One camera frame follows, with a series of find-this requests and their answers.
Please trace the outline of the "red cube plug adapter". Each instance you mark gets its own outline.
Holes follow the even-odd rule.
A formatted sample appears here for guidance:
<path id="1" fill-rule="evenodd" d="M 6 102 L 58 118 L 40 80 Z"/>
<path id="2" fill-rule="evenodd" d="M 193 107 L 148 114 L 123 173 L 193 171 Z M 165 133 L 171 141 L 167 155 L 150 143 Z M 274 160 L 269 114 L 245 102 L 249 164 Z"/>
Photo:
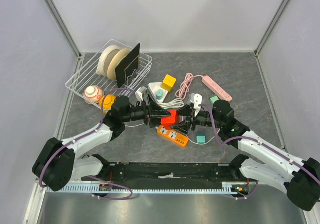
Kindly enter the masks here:
<path id="1" fill-rule="evenodd" d="M 172 125 L 180 123 L 180 116 L 179 116 L 177 110 L 171 109 L 171 110 L 169 110 L 169 112 L 170 112 L 170 116 L 163 117 L 161 119 L 161 125 L 165 129 L 171 129 Z"/>

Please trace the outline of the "orange power strip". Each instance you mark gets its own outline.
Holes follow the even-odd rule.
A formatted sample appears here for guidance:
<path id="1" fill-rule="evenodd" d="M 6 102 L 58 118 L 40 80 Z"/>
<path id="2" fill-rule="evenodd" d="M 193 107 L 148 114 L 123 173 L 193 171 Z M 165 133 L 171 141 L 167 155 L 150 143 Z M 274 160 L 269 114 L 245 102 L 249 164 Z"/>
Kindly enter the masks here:
<path id="1" fill-rule="evenodd" d="M 165 129 L 163 125 L 157 128 L 157 133 L 164 139 L 171 141 L 181 147 L 186 147 L 189 138 L 173 129 Z"/>

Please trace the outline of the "teal plug adapter front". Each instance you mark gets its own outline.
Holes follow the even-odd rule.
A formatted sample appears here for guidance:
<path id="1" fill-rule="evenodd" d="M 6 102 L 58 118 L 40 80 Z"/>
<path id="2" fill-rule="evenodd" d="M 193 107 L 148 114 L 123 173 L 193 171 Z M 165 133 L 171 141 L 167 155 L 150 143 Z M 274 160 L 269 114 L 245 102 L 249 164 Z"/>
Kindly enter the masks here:
<path id="1" fill-rule="evenodd" d="M 156 99 L 161 100 L 164 96 L 164 89 L 158 89 L 156 92 Z"/>

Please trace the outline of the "teal plug adapter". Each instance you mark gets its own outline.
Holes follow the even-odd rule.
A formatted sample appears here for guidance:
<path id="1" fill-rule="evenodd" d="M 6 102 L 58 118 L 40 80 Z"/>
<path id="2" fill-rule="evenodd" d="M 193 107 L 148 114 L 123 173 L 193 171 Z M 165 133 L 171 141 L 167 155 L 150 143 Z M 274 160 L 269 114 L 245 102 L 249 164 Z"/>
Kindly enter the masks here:
<path id="1" fill-rule="evenodd" d="M 158 89 L 156 92 L 156 99 L 161 100 L 164 96 L 164 89 Z"/>
<path id="2" fill-rule="evenodd" d="M 203 133 L 197 134 L 196 144 L 204 145 L 207 142 L 206 135 Z"/>

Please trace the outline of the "yellow cube plug adapter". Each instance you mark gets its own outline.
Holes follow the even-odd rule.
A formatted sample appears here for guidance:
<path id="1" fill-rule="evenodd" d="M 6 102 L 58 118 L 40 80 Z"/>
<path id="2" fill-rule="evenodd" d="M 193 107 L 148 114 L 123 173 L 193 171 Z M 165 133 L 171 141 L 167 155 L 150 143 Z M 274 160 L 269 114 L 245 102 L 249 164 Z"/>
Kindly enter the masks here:
<path id="1" fill-rule="evenodd" d="M 177 79 L 169 74 L 166 74 L 165 78 L 161 83 L 161 88 L 165 89 L 166 91 L 170 92 L 176 83 Z"/>

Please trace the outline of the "pink power strip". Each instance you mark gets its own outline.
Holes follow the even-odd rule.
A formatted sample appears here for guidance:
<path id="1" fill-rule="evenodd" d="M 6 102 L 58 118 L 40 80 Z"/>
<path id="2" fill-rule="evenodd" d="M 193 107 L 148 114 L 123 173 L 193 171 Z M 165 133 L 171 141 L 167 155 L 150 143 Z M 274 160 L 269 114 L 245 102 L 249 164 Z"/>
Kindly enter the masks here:
<path id="1" fill-rule="evenodd" d="M 213 91 L 220 99 L 230 102 L 232 96 L 227 93 L 216 81 L 214 81 L 210 76 L 205 75 L 202 77 L 202 82 Z"/>

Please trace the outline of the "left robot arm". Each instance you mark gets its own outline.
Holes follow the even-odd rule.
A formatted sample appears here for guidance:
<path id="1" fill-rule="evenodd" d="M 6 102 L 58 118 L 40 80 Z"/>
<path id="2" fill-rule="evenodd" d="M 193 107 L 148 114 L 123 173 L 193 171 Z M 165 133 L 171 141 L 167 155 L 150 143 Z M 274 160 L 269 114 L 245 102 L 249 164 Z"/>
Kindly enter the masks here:
<path id="1" fill-rule="evenodd" d="M 85 176 L 94 176 L 98 180 L 106 180 L 110 169 L 96 157 L 87 160 L 79 159 L 95 147 L 111 142 L 126 129 L 125 123 L 143 120 L 144 124 L 155 127 L 161 119 L 170 116 L 169 110 L 158 105 L 151 96 L 134 106 L 127 96 L 117 96 L 111 109 L 93 128 L 64 140 L 53 137 L 49 139 L 37 160 L 32 172 L 39 178 L 41 187 L 49 187 L 53 191 L 63 189 L 70 180 Z"/>

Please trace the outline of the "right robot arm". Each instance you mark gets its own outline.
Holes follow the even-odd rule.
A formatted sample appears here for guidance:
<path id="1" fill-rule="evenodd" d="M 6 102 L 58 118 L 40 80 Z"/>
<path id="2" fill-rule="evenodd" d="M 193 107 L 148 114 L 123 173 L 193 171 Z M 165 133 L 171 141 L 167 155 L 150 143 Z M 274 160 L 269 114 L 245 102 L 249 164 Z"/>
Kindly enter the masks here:
<path id="1" fill-rule="evenodd" d="M 185 105 L 178 114 L 185 119 L 171 125 L 172 129 L 187 134 L 197 125 L 210 126 L 219 144 L 243 151 L 230 163 L 229 175 L 233 180 L 245 177 L 272 186 L 304 211 L 311 211 L 319 203 L 319 162 L 312 157 L 296 157 L 258 136 L 235 118 L 228 101 L 217 100 L 212 108 L 199 114 L 191 105 Z"/>

